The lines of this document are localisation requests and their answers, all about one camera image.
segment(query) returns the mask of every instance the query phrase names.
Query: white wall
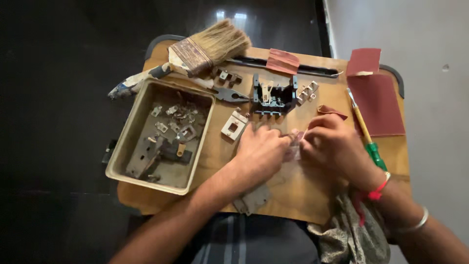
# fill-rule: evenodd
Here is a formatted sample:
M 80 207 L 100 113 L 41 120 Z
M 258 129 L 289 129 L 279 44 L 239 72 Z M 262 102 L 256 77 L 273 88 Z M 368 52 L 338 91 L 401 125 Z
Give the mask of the white wall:
M 413 196 L 469 244 L 469 1 L 326 5 L 337 58 L 379 47 L 381 64 L 402 75 Z M 402 260 L 392 257 L 393 263 Z

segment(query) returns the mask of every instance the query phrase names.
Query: screwdriver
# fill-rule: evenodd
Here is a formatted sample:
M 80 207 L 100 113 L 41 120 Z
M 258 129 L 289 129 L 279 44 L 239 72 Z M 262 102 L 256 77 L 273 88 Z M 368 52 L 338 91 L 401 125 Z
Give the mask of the screwdriver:
M 348 91 L 350 98 L 352 99 L 353 110 L 355 111 L 356 118 L 358 119 L 358 123 L 360 124 L 360 127 L 362 128 L 362 131 L 363 131 L 363 135 L 365 135 L 365 139 L 367 141 L 367 144 L 365 145 L 365 149 L 370 155 L 375 165 L 381 168 L 382 170 L 387 171 L 386 164 L 384 163 L 383 159 L 381 159 L 381 157 L 379 156 L 378 145 L 376 145 L 376 143 L 371 140 L 370 133 L 368 132 L 368 129 L 366 128 L 365 121 L 363 120 L 362 114 L 360 113 L 360 109 L 358 109 L 358 105 L 355 103 L 355 100 L 353 99 L 352 91 L 348 87 L 347 87 L 347 91 Z

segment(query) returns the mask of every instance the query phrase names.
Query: hand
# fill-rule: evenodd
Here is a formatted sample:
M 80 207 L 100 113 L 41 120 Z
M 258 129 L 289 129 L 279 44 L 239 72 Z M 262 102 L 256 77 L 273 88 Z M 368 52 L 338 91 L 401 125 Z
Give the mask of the hand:
M 280 170 L 291 141 L 290 136 L 281 137 L 277 129 L 263 125 L 254 131 L 253 123 L 249 123 L 230 162 L 239 170 L 230 181 L 232 187 L 242 193 L 270 179 Z
M 347 178 L 362 191 L 372 191 L 386 179 L 371 160 L 355 130 L 336 114 L 313 118 L 300 141 L 302 157 L 318 161 Z

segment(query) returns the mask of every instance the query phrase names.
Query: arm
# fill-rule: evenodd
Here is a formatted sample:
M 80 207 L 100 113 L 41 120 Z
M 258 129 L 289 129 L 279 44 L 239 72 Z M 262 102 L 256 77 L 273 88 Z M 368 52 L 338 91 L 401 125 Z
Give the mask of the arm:
M 290 137 L 249 124 L 236 157 L 194 193 L 155 215 L 110 263 L 171 263 L 217 211 L 280 170 Z
M 368 156 L 355 130 L 337 115 L 311 120 L 300 141 L 302 155 L 345 177 L 359 190 L 370 192 L 385 180 L 384 172 Z M 391 180 L 381 191 L 376 207 L 391 230 L 417 225 L 422 207 Z M 469 263 L 468 248 L 444 225 L 431 216 L 423 227 L 406 234 L 394 234 L 410 263 Z

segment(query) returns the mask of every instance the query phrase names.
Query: wooden board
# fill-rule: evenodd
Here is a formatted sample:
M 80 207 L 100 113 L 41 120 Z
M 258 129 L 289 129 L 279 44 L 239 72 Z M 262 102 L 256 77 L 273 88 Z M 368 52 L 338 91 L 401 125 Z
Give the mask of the wooden board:
M 143 70 L 147 70 L 167 62 L 166 48 L 174 43 L 172 40 L 160 42 L 153 49 Z M 247 56 L 267 59 L 269 50 L 260 48 L 250 48 Z M 335 60 L 331 58 L 316 57 L 303 54 L 295 54 L 300 58 L 301 64 L 314 65 L 326 68 L 336 68 L 339 72 L 345 71 L 347 61 Z M 252 95 L 252 76 L 259 74 L 260 80 L 273 80 L 275 83 L 287 85 L 288 75 L 264 70 L 260 68 L 245 67 L 233 64 L 223 64 L 227 68 L 243 77 L 240 85 L 235 85 L 234 89 Z M 404 102 L 398 94 L 397 81 L 390 72 L 380 70 L 381 74 L 387 74 L 393 78 L 395 91 L 398 97 L 399 108 L 404 120 Z M 180 79 L 165 77 L 164 80 L 174 81 L 186 86 L 197 87 L 195 84 Z M 348 115 L 345 122 L 353 127 L 352 109 L 346 91 L 347 81 L 345 73 L 339 75 L 337 79 L 323 78 L 308 75 L 298 75 L 299 87 L 308 85 L 312 80 L 316 81 L 320 87 L 316 92 L 316 99 L 313 102 L 306 102 L 301 107 L 296 107 L 292 112 L 280 118 L 271 118 L 273 128 L 279 128 L 282 132 L 289 132 L 293 128 L 304 131 L 309 121 L 317 115 L 316 107 L 325 104 Z M 205 143 L 200 155 L 197 170 L 192 183 L 192 188 L 202 184 L 211 175 L 216 173 L 226 163 L 228 163 L 236 152 L 238 141 L 231 143 L 221 136 L 221 128 L 226 123 L 236 106 L 216 103 L 212 120 L 210 121 Z M 247 112 L 248 104 L 241 106 Z M 379 151 L 386 162 L 391 173 L 400 174 L 402 188 L 410 194 L 409 167 L 407 140 L 405 136 L 386 137 L 374 139 Z M 343 189 L 345 182 L 335 177 L 327 175 L 319 168 L 311 167 L 298 162 L 284 163 L 279 173 L 267 182 L 272 193 L 272 198 L 265 206 L 258 210 L 258 214 L 287 217 L 317 224 L 324 224 L 331 216 L 334 196 Z M 127 206 L 137 208 L 143 215 L 156 214 L 163 207 L 170 206 L 174 201 L 181 199 L 181 196 L 156 191 L 130 183 L 120 182 L 117 187 L 119 201 Z M 235 212 L 232 205 L 227 206 L 223 211 Z

